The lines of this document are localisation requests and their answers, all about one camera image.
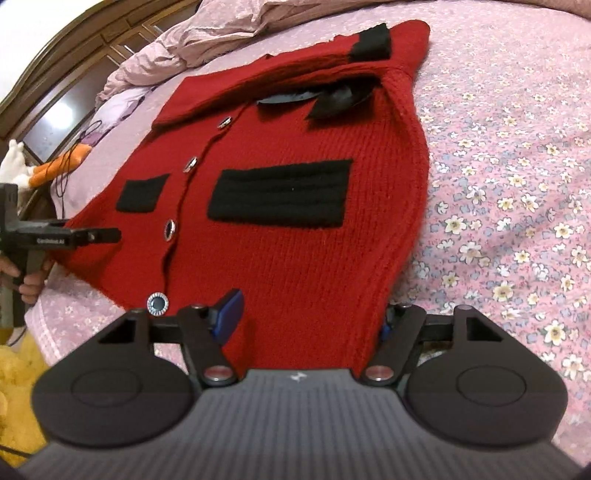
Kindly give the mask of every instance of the black pocket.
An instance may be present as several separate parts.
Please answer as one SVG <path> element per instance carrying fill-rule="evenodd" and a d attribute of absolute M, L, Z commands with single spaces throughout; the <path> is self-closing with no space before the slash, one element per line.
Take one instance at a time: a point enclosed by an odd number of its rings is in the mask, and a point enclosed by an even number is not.
<path fill-rule="evenodd" d="M 352 160 L 223 170 L 211 220 L 292 227 L 342 226 Z"/>
<path fill-rule="evenodd" d="M 115 209 L 128 213 L 153 212 L 168 176 L 167 173 L 148 180 L 127 180 Z"/>

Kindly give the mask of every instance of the silver button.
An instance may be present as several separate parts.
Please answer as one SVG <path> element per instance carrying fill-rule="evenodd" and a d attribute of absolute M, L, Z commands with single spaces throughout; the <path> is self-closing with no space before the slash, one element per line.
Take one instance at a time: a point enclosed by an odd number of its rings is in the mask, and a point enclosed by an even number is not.
<path fill-rule="evenodd" d="M 193 157 L 191 160 L 189 160 L 185 165 L 185 168 L 183 168 L 183 173 L 190 172 L 195 167 L 195 165 L 197 165 L 197 162 L 199 162 L 197 157 Z"/>
<path fill-rule="evenodd" d="M 224 120 L 222 120 L 220 122 L 220 124 L 217 127 L 221 130 L 222 128 L 226 128 L 231 123 L 232 123 L 232 117 L 231 116 L 227 116 Z"/>
<path fill-rule="evenodd" d="M 170 242 L 170 239 L 173 237 L 176 229 L 177 225 L 174 223 L 174 220 L 169 220 L 166 222 L 166 226 L 164 227 L 164 239 L 167 242 Z"/>
<path fill-rule="evenodd" d="M 148 297 L 147 307 L 150 315 L 160 317 L 168 310 L 168 298 L 164 293 L 159 291 L 152 293 L 152 295 Z"/>

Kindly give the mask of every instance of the hand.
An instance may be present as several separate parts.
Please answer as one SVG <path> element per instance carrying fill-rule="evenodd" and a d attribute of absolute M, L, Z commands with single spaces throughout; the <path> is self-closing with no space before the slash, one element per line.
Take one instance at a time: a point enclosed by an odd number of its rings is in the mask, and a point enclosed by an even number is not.
<path fill-rule="evenodd" d="M 37 302 L 39 295 L 45 287 L 45 280 L 53 267 L 53 263 L 53 260 L 47 258 L 43 262 L 40 271 L 31 273 L 24 278 L 23 284 L 18 287 L 23 302 L 30 305 L 34 305 Z M 0 273 L 13 278 L 19 276 L 18 268 L 7 257 L 0 257 Z"/>

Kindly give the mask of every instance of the white plush toy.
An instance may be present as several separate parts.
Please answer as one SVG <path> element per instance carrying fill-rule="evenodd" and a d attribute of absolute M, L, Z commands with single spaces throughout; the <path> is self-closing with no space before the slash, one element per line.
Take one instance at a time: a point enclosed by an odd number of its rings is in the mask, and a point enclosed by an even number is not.
<path fill-rule="evenodd" d="M 28 167 L 25 163 L 23 150 L 24 145 L 22 142 L 17 143 L 14 139 L 10 140 L 8 152 L 0 164 L 0 183 L 15 183 L 18 185 L 19 208 L 27 196 L 26 193 L 31 191 L 29 179 L 34 169 L 34 167 Z"/>

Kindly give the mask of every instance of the floral bedsheet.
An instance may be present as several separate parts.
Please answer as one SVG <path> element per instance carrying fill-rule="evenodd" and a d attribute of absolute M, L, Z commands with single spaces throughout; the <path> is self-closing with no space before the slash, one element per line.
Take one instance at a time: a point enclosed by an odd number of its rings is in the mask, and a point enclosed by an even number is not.
<path fill-rule="evenodd" d="M 424 233 L 392 294 L 430 312 L 469 303 L 563 377 L 555 442 L 591 460 L 591 24 L 528 5 L 478 0 L 389 4 L 259 40 L 159 87 L 113 130 L 66 192 L 73 215 L 141 141 L 190 74 L 222 70 L 386 21 L 431 25 L 415 86 L 431 151 Z M 28 315 L 55 363 L 121 310 L 61 270 Z M 177 349 L 158 353 L 179 362 Z"/>

